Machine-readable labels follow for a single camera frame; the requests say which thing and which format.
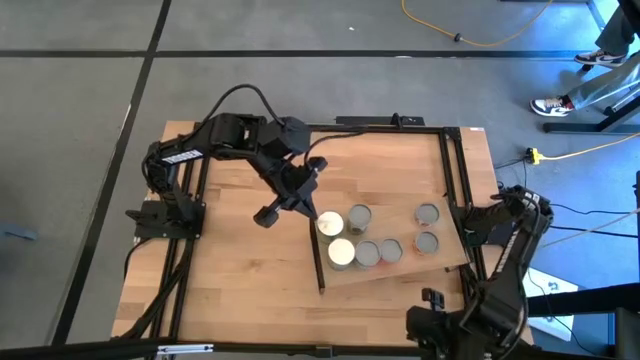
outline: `metal can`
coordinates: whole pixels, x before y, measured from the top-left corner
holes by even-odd
[[[335,239],[329,244],[329,266],[333,270],[342,271],[349,267],[356,255],[356,249],[347,239]]]
[[[385,239],[380,245],[380,257],[387,263],[397,263],[402,258],[402,253],[402,245],[396,239]]]
[[[373,241],[363,240],[356,246],[356,264],[362,269],[368,269],[380,262],[380,249]]]
[[[433,204],[420,204],[415,211],[415,218],[420,226],[433,225],[440,218],[440,211]]]
[[[349,231],[360,235],[367,231],[371,223],[371,209],[367,205],[356,204],[349,210]]]
[[[438,237],[428,231],[421,232],[416,236],[413,248],[420,255],[433,254],[438,251]]]
[[[324,235],[322,241],[330,243],[331,240],[344,229],[344,220],[342,216],[335,211],[325,211],[316,220],[318,231]]]

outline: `jeans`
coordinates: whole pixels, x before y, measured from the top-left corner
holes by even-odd
[[[618,8],[607,23],[598,40],[602,50],[614,55],[623,55],[629,51],[635,32]],[[589,106],[611,96],[618,91],[638,85],[640,83],[640,55],[632,56],[618,68],[593,78],[567,93],[576,109]]]

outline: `floor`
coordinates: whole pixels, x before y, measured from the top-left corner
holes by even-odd
[[[144,50],[162,0],[0,0],[0,49]],[[598,0],[605,21],[615,0]],[[519,28],[541,3],[407,0],[416,16],[489,41]],[[599,29],[584,4],[554,4],[521,37],[499,50],[591,50]],[[409,21],[395,0],[181,0],[171,6],[160,50],[476,50]],[[0,348],[49,341],[71,270],[127,115],[141,58],[0,59],[0,219],[39,233],[35,242],[0,242]],[[131,246],[124,216],[145,193],[139,161],[167,120],[205,114],[229,87],[251,82],[280,114],[312,123],[338,115],[423,116],[431,125],[485,127],[495,164],[527,147],[554,155],[613,138],[547,135],[532,98],[562,94],[606,69],[578,73],[561,59],[199,58],[156,59],[114,189],[70,341],[108,338]],[[599,121],[590,107],[567,119]],[[262,113],[248,93],[222,110]],[[631,210],[638,142],[589,155],[498,171],[576,209]],[[558,209],[556,225],[589,227],[609,216]],[[610,231],[635,233],[628,219]],[[545,241],[566,232],[550,231]],[[533,267],[586,288],[638,281],[637,242],[583,236],[540,249]],[[602,336],[581,326],[576,334]],[[538,335],[536,340],[551,344]],[[562,344],[551,344],[560,347]],[[565,349],[580,352],[575,346]]]

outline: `person's foot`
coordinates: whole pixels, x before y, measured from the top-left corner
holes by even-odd
[[[529,103],[531,110],[542,116],[564,117],[575,108],[566,96],[558,96],[551,99],[531,100]]]
[[[624,63],[627,54],[612,55],[604,50],[596,50],[590,53],[576,55],[575,61],[585,65],[620,66]]]

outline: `wooden table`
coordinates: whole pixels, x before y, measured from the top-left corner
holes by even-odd
[[[188,133],[193,125],[168,122],[163,139]],[[488,205],[489,196],[497,188],[484,130],[462,128],[461,135],[474,203]],[[416,151],[418,145],[432,151]],[[462,199],[453,143],[449,147],[457,198]],[[329,161],[314,193],[319,211],[345,196],[377,197],[383,203],[393,203],[416,192],[442,197],[446,190],[436,136],[412,134],[399,141],[394,134],[365,134],[324,143],[314,154]],[[414,167],[416,161],[421,164],[419,168]],[[349,180],[348,173],[358,167],[371,169],[367,184]],[[198,169],[199,161],[194,166],[191,189],[195,189]],[[398,181],[398,173],[405,178],[420,173],[422,183]],[[381,186],[384,192],[376,190]],[[308,221],[299,214],[281,212],[274,227],[262,229],[252,220],[253,214],[273,197],[247,163],[211,161],[204,195],[205,225],[193,255],[181,340],[415,346],[406,340],[405,312],[413,305],[428,306],[421,302],[422,288],[444,293],[447,311],[463,308],[456,269],[446,272],[439,268],[350,284],[320,295]],[[113,335],[128,330],[156,295],[166,250],[166,240],[152,240],[132,256]],[[483,251],[487,272],[491,273],[501,249],[485,246]],[[161,334],[168,332],[172,301],[168,302]],[[527,331],[525,339],[529,342],[530,336]]]

